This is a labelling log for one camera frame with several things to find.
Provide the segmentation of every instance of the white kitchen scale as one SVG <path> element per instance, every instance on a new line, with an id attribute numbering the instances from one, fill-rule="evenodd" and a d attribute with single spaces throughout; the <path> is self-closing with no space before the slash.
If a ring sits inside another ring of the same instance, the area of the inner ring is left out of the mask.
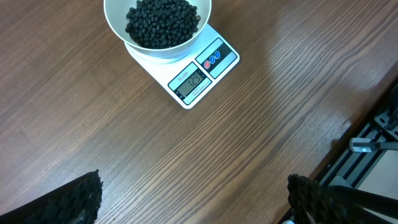
<path id="1" fill-rule="evenodd" d="M 193 108 L 239 62 L 240 56 L 210 25 L 191 49 L 154 58 L 126 44 L 131 56 L 185 109 Z"/>

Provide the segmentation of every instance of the scale display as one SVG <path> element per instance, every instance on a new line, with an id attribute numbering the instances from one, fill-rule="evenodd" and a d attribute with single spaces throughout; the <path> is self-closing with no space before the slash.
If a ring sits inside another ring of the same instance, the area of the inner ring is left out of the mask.
<path id="1" fill-rule="evenodd" d="M 203 80 L 204 78 L 198 72 L 195 72 L 177 88 L 177 91 L 184 97 L 187 97 Z"/>

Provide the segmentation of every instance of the tabletop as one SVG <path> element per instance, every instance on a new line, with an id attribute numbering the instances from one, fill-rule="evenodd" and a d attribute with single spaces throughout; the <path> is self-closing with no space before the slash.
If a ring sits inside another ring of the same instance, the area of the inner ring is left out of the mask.
<path id="1" fill-rule="evenodd" d="M 398 1 L 217 0 L 240 63 L 184 110 L 100 0 L 0 2 L 0 214 L 96 169 L 97 223 L 275 223 L 396 78 Z"/>

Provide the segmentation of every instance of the red button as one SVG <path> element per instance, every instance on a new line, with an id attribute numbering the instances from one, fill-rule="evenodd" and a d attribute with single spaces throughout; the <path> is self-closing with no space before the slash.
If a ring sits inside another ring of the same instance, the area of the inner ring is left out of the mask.
<path id="1" fill-rule="evenodd" d="M 205 62 L 205 69 L 209 69 L 210 68 L 210 62 L 209 61 L 206 61 Z"/>

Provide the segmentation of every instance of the black bean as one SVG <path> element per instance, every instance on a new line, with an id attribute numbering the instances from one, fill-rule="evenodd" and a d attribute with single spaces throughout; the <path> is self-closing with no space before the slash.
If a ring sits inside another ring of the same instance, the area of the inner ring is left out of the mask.
<path id="1" fill-rule="evenodd" d="M 126 32 L 132 40 L 149 49 L 182 44 L 198 32 L 197 7 L 186 0 L 142 0 L 129 8 Z"/>

